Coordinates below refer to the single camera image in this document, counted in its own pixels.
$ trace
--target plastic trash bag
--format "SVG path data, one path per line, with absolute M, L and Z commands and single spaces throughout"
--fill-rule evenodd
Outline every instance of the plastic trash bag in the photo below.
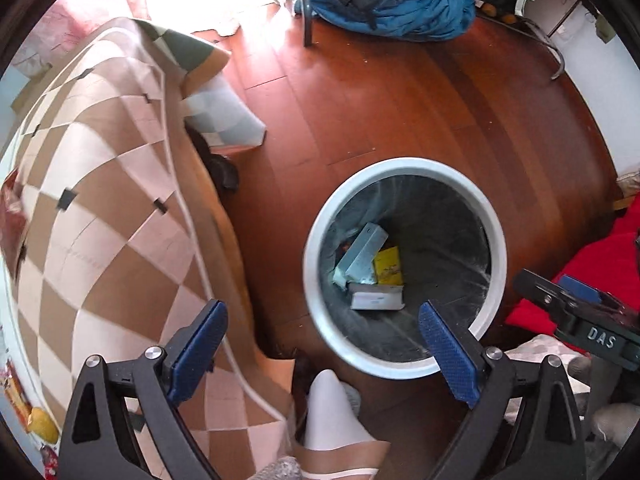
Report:
M 404 304 L 395 312 L 351 310 L 332 282 L 341 245 L 367 222 L 380 225 L 399 247 Z M 452 188 L 424 176 L 399 175 L 361 190 L 338 212 L 320 253 L 320 286 L 330 317 L 345 337 L 373 357 L 412 362 L 431 356 L 417 316 L 427 300 L 450 308 L 468 328 L 490 282 L 491 256 L 479 218 Z

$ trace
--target red cloth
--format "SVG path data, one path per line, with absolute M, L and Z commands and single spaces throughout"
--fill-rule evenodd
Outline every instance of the red cloth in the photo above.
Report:
M 606 238 L 582 248 L 553 279 L 568 274 L 587 285 L 609 292 L 634 310 L 640 310 L 640 276 L 634 241 L 640 229 L 640 196 L 624 217 L 616 220 Z M 553 335 L 556 324 L 540 307 L 521 300 L 507 316 L 506 323 L 539 334 Z

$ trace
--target checkered blanket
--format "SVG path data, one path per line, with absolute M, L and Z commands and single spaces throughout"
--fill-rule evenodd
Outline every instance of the checkered blanket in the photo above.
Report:
M 107 23 L 47 73 L 23 110 L 13 189 L 27 222 L 14 324 L 39 397 L 31 400 L 62 426 L 87 356 L 135 358 L 208 299 L 225 301 L 214 369 L 179 411 L 219 475 L 245 480 L 292 451 L 293 362 L 255 345 L 238 244 L 180 112 L 226 54 L 200 45 L 199 63 L 186 66 L 145 29 Z M 167 478 L 146 426 L 138 440 L 151 473 Z M 322 478 L 359 480 L 382 462 L 378 448 L 335 459 L 307 450 L 300 460 L 305 475 L 319 464 Z

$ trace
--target blue jacket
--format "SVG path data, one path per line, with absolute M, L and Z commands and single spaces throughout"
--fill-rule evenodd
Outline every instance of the blue jacket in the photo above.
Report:
M 347 30 L 409 41 L 451 40 L 463 34 L 476 15 L 473 0 L 379 0 L 370 19 L 338 0 L 310 0 L 323 19 Z

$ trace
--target metal screw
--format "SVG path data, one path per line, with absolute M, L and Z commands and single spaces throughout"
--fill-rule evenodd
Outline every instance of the metal screw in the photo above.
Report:
M 158 359 L 162 355 L 162 349 L 159 346 L 150 346 L 145 350 L 147 359 Z
M 546 358 L 546 361 L 552 365 L 553 368 L 559 368 L 562 366 L 562 359 L 559 358 L 557 355 L 549 355 Z
M 502 359 L 503 355 L 502 350 L 495 346 L 489 346 L 489 348 L 486 349 L 486 356 L 493 361 Z
M 99 355 L 90 355 L 86 361 L 84 362 L 89 368 L 94 368 L 98 364 L 100 364 L 100 356 Z

